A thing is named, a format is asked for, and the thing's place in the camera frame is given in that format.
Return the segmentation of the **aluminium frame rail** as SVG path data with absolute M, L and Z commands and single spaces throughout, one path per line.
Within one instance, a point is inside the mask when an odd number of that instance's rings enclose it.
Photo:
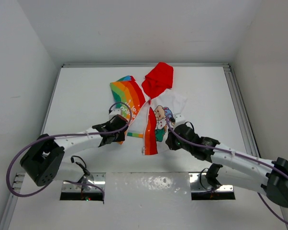
M 155 63 L 66 64 L 58 76 L 61 102 L 68 114 L 80 121 L 94 123 L 106 114 L 113 102 L 110 83 L 126 75 L 137 80 L 155 67 Z M 183 115 L 205 136 L 223 141 L 258 155 L 247 112 L 236 77 L 227 64 L 175 63 L 174 91 L 187 98 Z

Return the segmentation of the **rainbow white kids jacket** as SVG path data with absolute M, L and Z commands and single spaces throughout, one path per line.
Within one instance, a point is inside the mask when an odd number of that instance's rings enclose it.
M 116 107 L 131 120 L 126 135 L 142 138 L 146 156 L 168 150 L 168 130 L 175 125 L 169 119 L 185 107 L 186 98 L 172 89 L 173 79 L 173 67 L 160 62 L 143 82 L 128 75 L 110 83 Z

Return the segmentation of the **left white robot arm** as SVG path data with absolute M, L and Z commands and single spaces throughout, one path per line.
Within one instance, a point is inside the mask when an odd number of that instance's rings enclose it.
M 37 186 L 49 185 L 53 180 L 78 182 L 88 171 L 75 162 L 62 160 L 87 149 L 124 141 L 127 124 L 127 119 L 115 115 L 108 122 L 70 137 L 41 135 L 21 158 L 20 165 Z

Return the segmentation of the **metal base plate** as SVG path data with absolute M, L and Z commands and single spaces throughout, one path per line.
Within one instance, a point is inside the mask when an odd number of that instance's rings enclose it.
M 118 196 L 123 192 L 162 192 L 186 195 L 192 200 L 234 200 L 232 185 L 218 185 L 213 189 L 202 172 L 129 172 L 91 173 L 83 176 L 78 184 L 63 182 L 60 200 L 103 201 L 104 195 Z

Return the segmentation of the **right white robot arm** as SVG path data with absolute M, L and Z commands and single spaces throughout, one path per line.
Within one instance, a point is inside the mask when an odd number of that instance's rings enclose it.
M 166 144 L 183 149 L 201 161 L 211 163 L 206 181 L 212 188 L 235 185 L 265 195 L 273 203 L 288 208 L 288 161 L 257 158 L 223 145 L 209 137 L 199 137 L 186 124 L 169 128 Z

